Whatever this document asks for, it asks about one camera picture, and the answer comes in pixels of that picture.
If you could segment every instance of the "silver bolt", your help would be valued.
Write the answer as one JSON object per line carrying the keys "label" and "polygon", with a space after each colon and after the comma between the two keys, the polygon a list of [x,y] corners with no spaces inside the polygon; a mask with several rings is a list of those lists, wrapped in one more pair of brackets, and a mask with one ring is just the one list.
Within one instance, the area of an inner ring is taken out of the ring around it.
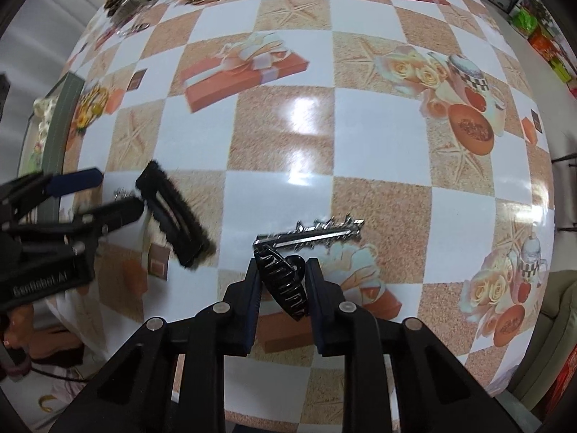
{"label": "silver bolt", "polygon": [[230,304],[224,301],[220,301],[212,307],[212,310],[217,314],[224,314],[230,310]]}
{"label": "silver bolt", "polygon": [[82,252],[86,250],[86,246],[82,241],[78,241],[72,245],[72,250],[74,251],[74,255],[82,254]]}
{"label": "silver bolt", "polygon": [[146,328],[148,330],[158,330],[164,325],[164,321],[161,318],[152,318],[146,321]]}
{"label": "silver bolt", "polygon": [[339,304],[339,309],[342,312],[355,312],[357,310],[357,305],[353,302],[350,301],[343,301],[341,304]]}
{"label": "silver bolt", "polygon": [[405,325],[409,330],[421,330],[423,328],[423,323],[417,318],[408,318],[405,321]]}

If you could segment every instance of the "black claw hair clip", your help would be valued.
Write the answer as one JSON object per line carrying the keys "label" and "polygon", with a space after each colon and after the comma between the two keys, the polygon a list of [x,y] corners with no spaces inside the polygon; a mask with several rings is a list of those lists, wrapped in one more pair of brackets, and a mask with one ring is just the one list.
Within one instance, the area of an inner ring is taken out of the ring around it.
{"label": "black claw hair clip", "polygon": [[201,258],[214,253],[215,246],[157,162],[148,163],[136,179],[136,188],[166,240],[172,244],[181,266],[192,267]]}
{"label": "black claw hair clip", "polygon": [[281,308],[294,320],[308,316],[305,260],[296,254],[283,257],[269,245],[255,249],[255,260],[260,279]]}

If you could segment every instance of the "green sofa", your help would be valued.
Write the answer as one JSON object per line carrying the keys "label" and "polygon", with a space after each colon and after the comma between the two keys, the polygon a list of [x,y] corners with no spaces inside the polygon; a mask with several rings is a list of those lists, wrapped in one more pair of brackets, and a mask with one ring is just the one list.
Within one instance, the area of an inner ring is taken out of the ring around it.
{"label": "green sofa", "polygon": [[527,352],[507,389],[532,410],[577,345],[577,271],[552,272]]}

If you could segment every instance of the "table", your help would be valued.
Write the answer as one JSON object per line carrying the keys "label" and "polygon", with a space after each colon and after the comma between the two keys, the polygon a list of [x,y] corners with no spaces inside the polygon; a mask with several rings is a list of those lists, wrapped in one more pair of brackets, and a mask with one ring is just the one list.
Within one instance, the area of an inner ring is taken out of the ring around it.
{"label": "table", "polygon": [[[101,9],[70,57],[120,95],[69,137],[65,170],[106,174],[62,215],[133,189],[155,159],[217,251],[196,270],[173,256],[167,280],[131,293],[121,263],[164,244],[144,216],[103,244],[88,293],[50,300],[65,325],[111,356],[146,319],[220,300],[257,234],[350,213],[362,240],[300,253],[375,315],[419,317],[491,394],[504,389],[546,287],[553,183],[531,89],[484,5],[160,0],[139,21],[150,27],[97,49]],[[319,357],[295,324],[264,298],[252,353],[225,362],[229,420],[340,431],[343,360]]]}

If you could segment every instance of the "curtain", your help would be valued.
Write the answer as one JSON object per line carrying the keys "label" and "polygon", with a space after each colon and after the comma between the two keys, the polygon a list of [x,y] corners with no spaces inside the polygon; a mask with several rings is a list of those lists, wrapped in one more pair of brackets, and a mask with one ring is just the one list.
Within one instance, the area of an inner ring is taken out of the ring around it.
{"label": "curtain", "polygon": [[27,0],[0,39],[0,73],[11,87],[0,121],[0,183],[16,177],[34,99],[56,84],[104,0]]}

